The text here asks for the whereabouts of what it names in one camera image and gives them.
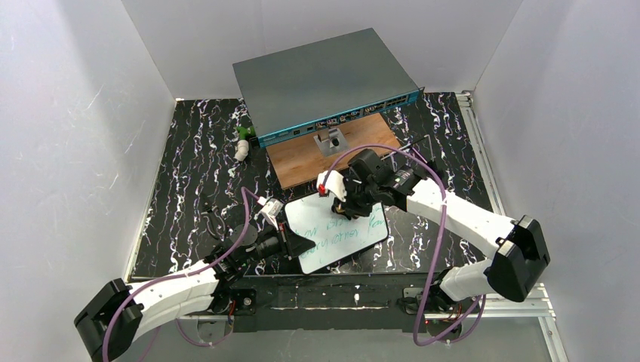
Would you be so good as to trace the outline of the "small whiteboard black frame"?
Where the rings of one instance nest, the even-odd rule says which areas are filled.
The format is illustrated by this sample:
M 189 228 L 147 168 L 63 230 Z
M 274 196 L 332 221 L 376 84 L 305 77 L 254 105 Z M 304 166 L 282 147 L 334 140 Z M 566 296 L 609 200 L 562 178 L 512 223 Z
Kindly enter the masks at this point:
M 336 261 L 384 241 L 389 236 L 384 207 L 375 204 L 369 216 L 348 220 L 331 211 L 333 199 L 317 194 L 289 202 L 285 215 L 292 231 L 315 246 L 298 260 L 310 275 Z

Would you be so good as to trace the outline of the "yellow black whiteboard eraser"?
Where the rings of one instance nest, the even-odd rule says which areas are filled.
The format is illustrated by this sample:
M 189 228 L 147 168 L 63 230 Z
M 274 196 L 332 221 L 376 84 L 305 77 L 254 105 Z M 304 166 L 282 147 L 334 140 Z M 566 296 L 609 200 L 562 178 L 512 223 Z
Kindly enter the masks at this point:
M 339 199 L 335 199 L 331 207 L 332 211 L 338 215 L 344 216 L 347 219 L 350 218 L 349 208 Z

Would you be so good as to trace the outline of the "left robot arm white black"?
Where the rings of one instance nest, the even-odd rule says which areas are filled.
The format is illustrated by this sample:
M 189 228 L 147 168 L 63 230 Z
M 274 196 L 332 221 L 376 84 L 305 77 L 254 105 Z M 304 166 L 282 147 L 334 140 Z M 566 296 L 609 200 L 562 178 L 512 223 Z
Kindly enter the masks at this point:
M 92 361 L 115 360 L 150 330 L 213 308 L 251 262 L 278 254 L 294 259 L 315 246 L 286 222 L 261 232 L 241 227 L 188 268 L 146 282 L 107 282 L 75 317 L 75 328 Z

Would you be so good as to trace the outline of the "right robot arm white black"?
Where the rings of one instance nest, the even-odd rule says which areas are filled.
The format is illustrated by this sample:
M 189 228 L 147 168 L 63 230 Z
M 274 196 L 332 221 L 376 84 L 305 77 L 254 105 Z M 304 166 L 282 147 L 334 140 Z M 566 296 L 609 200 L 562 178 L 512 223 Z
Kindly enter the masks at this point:
M 334 195 L 333 212 L 357 219 L 375 204 L 397 207 L 438 222 L 480 250 L 481 262 L 448 268 L 428 283 L 436 302 L 450 305 L 490 293 L 524 302 L 550 263 L 540 223 L 527 215 L 512 219 L 493 213 L 447 191 L 432 162 L 417 159 L 393 169 L 375 148 L 351 150 L 348 177 L 334 168 L 318 175 L 320 195 Z

